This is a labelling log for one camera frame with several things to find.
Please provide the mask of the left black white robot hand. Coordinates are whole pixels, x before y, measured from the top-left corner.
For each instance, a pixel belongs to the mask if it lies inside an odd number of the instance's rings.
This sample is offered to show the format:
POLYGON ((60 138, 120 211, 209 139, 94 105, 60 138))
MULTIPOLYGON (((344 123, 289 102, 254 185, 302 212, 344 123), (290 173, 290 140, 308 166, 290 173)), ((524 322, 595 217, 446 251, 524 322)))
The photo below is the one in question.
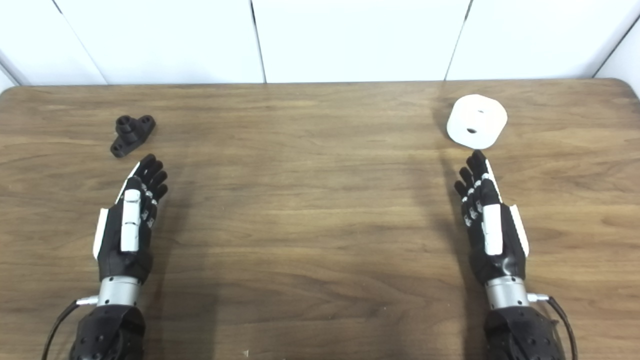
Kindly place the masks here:
POLYGON ((132 169, 111 207, 100 209, 93 243, 99 280, 112 277, 146 282, 153 269, 151 251, 158 206, 169 191, 168 174, 153 153, 132 169))

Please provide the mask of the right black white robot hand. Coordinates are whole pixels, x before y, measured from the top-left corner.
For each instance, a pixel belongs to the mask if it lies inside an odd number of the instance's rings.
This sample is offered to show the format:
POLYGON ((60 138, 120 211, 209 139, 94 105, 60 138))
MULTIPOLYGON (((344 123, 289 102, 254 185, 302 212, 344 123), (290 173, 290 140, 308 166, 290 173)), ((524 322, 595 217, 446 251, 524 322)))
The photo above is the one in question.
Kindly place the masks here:
POLYGON ((524 280, 530 244, 517 205, 503 202, 496 176, 481 150, 474 150, 454 183, 470 243, 469 262, 481 284, 511 276, 524 280))

